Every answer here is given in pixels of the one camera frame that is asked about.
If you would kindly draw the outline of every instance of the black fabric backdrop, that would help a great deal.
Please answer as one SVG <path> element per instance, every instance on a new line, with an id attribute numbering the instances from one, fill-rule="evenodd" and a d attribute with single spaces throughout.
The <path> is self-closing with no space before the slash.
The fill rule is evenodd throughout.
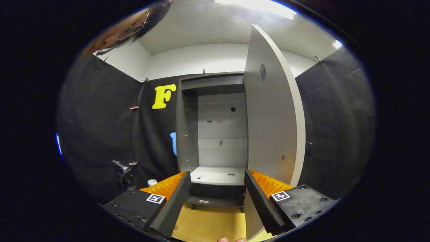
<path id="1" fill-rule="evenodd" d="M 306 152 L 299 184 L 332 199 L 359 181 L 376 132 L 369 80 L 344 47 L 296 78 L 306 124 Z"/>
<path id="2" fill-rule="evenodd" d="M 193 74 L 141 83 L 102 62 L 91 55 L 70 69 L 59 97 L 57 130 L 68 169 L 90 198 L 104 204 L 121 194 L 113 159 L 138 163 L 133 171 L 138 188 L 178 173 L 170 138 L 177 92 L 164 109 L 152 105 L 155 87 L 177 86 L 179 78 Z"/>
<path id="3" fill-rule="evenodd" d="M 132 125 L 141 85 L 91 55 L 70 69 L 62 87 L 57 131 L 68 169 L 90 198 L 121 194 L 116 159 L 133 162 Z"/>

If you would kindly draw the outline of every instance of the cabinet shelf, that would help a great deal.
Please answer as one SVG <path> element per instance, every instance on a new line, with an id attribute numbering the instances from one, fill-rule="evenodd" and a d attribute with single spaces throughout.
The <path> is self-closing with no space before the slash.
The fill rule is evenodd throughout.
<path id="1" fill-rule="evenodd" d="M 245 167 L 199 166 L 191 172 L 191 182 L 208 185 L 241 186 L 245 185 L 243 182 L 245 169 Z"/>

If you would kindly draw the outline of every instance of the orange ridged foam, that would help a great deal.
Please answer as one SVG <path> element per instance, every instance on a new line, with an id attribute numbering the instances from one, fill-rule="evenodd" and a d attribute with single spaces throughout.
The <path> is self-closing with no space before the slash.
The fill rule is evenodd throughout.
<path id="1" fill-rule="evenodd" d="M 264 174 L 261 174 L 259 172 L 253 171 L 248 169 L 249 172 L 252 174 L 254 179 L 257 181 L 258 185 L 260 186 L 261 190 L 263 190 L 264 194 L 266 195 L 267 199 L 270 198 L 270 195 L 282 192 L 288 189 L 293 188 L 292 186 L 283 183 L 281 181 L 278 181 L 274 178 L 268 177 Z"/>

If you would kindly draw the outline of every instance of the hand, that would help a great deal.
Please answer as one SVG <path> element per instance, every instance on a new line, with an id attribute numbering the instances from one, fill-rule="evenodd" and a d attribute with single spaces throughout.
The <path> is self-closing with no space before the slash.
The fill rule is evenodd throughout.
<path id="1" fill-rule="evenodd" d="M 230 240 L 224 237 L 224 238 L 218 239 L 217 242 L 230 242 Z M 246 242 L 246 238 L 238 239 L 235 242 Z"/>

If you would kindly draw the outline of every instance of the cabinet door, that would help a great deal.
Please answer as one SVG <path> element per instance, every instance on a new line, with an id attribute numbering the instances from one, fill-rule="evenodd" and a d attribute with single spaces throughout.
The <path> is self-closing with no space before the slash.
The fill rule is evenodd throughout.
<path id="1" fill-rule="evenodd" d="M 285 57 L 257 25 L 252 25 L 243 82 L 248 115 L 248 168 L 297 186 L 303 166 L 303 106 Z M 245 217 L 255 217 L 245 202 Z M 260 230 L 246 220 L 246 235 Z"/>

